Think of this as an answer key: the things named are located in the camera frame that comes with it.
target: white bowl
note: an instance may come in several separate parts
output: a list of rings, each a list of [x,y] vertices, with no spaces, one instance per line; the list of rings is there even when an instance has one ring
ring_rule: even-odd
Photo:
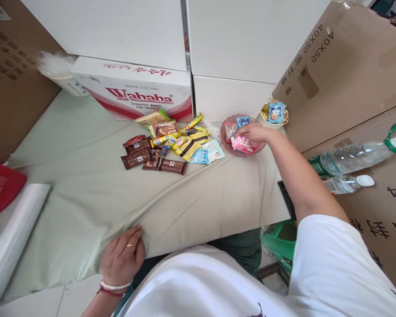
[[[264,119],[263,115],[260,113],[257,116],[257,120],[261,123],[262,126],[265,126],[267,128],[271,129],[279,129],[281,126],[284,126],[288,121],[285,123],[270,123],[267,120]]]

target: plastic wrap roll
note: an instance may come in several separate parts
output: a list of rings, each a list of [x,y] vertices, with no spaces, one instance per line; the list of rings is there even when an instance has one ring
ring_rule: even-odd
[[[0,234],[0,298],[28,241],[50,185],[26,187],[8,224]]]

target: white t-shirt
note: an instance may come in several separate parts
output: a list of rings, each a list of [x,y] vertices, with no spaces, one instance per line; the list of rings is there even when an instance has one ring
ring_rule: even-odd
[[[119,316],[396,316],[396,289],[348,223],[312,215],[298,227],[289,294],[268,290],[207,245],[168,255]]]

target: hand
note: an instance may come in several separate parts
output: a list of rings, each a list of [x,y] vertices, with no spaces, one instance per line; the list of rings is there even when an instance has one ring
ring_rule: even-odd
[[[270,128],[265,128],[256,124],[249,124],[236,132],[235,139],[238,136],[243,135],[255,143],[267,142],[267,137],[270,135],[270,133],[275,132],[275,130]]]
[[[106,284],[119,286],[132,281],[145,259],[143,231],[130,228],[111,240],[101,260],[101,273]]]

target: light green tablecloth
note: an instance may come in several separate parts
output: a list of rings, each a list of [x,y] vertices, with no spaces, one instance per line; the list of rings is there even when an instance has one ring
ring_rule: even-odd
[[[109,241],[134,225],[152,257],[289,218],[267,146],[249,158],[225,152],[209,166],[188,164],[184,176],[125,170],[122,144],[146,133],[92,97],[57,96],[10,159],[29,183],[52,190],[4,301],[96,274]],[[0,214],[2,226],[16,203]]]

